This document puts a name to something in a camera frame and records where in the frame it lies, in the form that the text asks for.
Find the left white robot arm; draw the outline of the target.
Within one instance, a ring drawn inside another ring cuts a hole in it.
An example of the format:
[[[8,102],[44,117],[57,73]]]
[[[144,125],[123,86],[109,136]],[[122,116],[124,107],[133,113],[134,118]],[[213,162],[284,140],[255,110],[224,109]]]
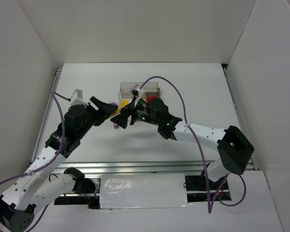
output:
[[[36,213],[44,211],[60,195],[94,190],[94,183],[74,167],[50,183],[44,182],[76,150],[93,126],[101,125],[116,111],[117,105],[95,97],[89,103],[71,100],[70,108],[65,114],[60,113],[61,122],[36,160],[24,174],[12,177],[14,184],[0,194],[0,223],[11,232],[29,232],[34,228]]]

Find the red rounded lego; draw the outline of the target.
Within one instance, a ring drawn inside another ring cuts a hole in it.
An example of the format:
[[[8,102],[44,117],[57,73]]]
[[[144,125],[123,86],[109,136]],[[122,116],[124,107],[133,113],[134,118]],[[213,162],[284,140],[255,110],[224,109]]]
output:
[[[157,99],[157,96],[152,96],[147,99],[147,102],[150,103],[152,100]]]

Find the yellow lego brick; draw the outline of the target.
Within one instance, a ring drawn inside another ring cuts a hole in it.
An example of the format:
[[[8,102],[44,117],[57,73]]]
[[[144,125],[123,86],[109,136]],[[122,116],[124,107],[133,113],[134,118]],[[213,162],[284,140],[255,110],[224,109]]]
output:
[[[129,101],[127,99],[123,99],[121,101],[121,108],[125,107],[128,103],[129,103]]]

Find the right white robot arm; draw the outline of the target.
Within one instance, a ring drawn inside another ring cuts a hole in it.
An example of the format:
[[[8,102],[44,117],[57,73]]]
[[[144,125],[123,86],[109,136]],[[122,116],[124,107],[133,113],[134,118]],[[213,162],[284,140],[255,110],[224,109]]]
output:
[[[236,126],[217,129],[189,124],[171,115],[168,106],[159,98],[149,103],[143,100],[131,102],[111,121],[123,129],[137,121],[156,125],[164,139],[192,142],[218,152],[219,158],[203,170],[204,179],[211,182],[217,182],[229,174],[242,175],[254,152],[251,142]]]

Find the long yellow lego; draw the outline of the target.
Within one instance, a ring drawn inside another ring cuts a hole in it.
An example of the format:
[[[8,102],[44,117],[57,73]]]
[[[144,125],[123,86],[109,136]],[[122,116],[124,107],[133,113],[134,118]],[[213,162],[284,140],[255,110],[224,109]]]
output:
[[[114,112],[114,114],[117,115],[117,114],[119,114],[120,112],[121,112],[121,108],[118,108],[118,109]]]

